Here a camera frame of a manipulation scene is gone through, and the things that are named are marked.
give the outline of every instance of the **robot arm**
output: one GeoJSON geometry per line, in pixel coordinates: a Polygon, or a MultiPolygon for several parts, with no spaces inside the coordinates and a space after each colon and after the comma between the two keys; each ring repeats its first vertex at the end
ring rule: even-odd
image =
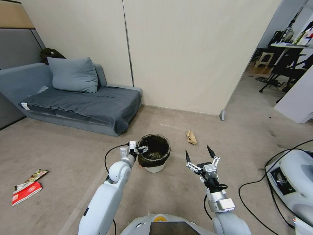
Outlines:
{"type": "Polygon", "coordinates": [[[194,165],[191,163],[186,151],[186,166],[197,175],[200,175],[201,182],[206,186],[205,193],[210,210],[216,215],[212,218],[215,233],[218,235],[251,235],[245,221],[231,212],[236,206],[231,198],[226,197],[225,189],[227,186],[218,182],[217,164],[220,157],[217,157],[209,146],[207,148],[213,158],[212,162],[194,165]]]}
{"type": "Polygon", "coordinates": [[[147,150],[147,147],[137,148],[135,141],[130,141],[129,147],[120,148],[121,160],[110,167],[108,177],[95,192],[79,223],[78,235],[101,235],[108,232],[137,154],[147,150]]]}

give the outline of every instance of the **stool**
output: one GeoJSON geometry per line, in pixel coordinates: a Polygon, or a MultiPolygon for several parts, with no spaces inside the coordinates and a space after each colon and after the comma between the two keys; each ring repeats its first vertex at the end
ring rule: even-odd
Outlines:
{"type": "Polygon", "coordinates": [[[271,59],[273,57],[274,53],[267,53],[267,52],[262,52],[262,55],[258,58],[258,60],[255,62],[254,67],[258,67],[261,64],[265,65],[265,68],[267,68],[267,66],[270,64],[271,59]],[[267,61],[262,61],[264,59],[265,56],[269,55],[270,57],[268,58],[267,61]]]}

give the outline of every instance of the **gray pillow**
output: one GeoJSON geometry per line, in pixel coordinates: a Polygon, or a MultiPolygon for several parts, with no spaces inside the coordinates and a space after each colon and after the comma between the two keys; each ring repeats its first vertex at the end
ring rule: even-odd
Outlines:
{"type": "Polygon", "coordinates": [[[97,92],[98,76],[89,57],[58,59],[48,57],[54,88],[65,91],[97,92]]]}

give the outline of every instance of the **crumpled paper bag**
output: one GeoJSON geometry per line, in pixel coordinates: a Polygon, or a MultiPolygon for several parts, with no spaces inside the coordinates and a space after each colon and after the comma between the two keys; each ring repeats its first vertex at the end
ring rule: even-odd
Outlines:
{"type": "Polygon", "coordinates": [[[192,144],[194,144],[194,145],[197,144],[196,137],[195,137],[195,135],[194,135],[194,133],[193,133],[192,131],[188,131],[188,132],[186,133],[186,135],[187,135],[187,141],[188,141],[189,143],[192,143],[192,144]]]}

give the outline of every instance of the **carpet floor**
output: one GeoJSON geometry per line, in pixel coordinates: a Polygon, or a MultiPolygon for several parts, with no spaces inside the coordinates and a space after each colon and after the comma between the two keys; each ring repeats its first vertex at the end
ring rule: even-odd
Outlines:
{"type": "MultiPolygon", "coordinates": [[[[220,183],[236,204],[252,234],[271,234],[243,207],[241,184],[259,179],[266,161],[283,150],[313,137],[313,122],[296,124],[273,109],[280,91],[244,77],[227,108],[224,122],[206,114],[142,106],[126,133],[112,137],[26,118],[0,131],[0,234],[77,234],[78,225],[97,187],[105,180],[104,155],[112,147],[139,140],[149,133],[164,135],[171,143],[165,168],[156,174],[136,163],[125,185],[116,213],[117,234],[134,218],[168,213],[212,230],[203,209],[204,185],[185,166],[185,150],[192,162],[209,161],[206,145],[221,157],[220,183]],[[198,144],[186,140],[195,133],[198,144]],[[50,172],[39,180],[43,189],[11,207],[14,185],[23,183],[38,168],[50,172]]],[[[118,149],[108,165],[119,160],[118,149]]],[[[248,207],[279,234],[292,234],[280,218],[264,180],[242,190],[248,207]]],[[[279,203],[285,216],[291,213],[279,203]]],[[[108,234],[114,234],[111,226],[108,234]]]]}

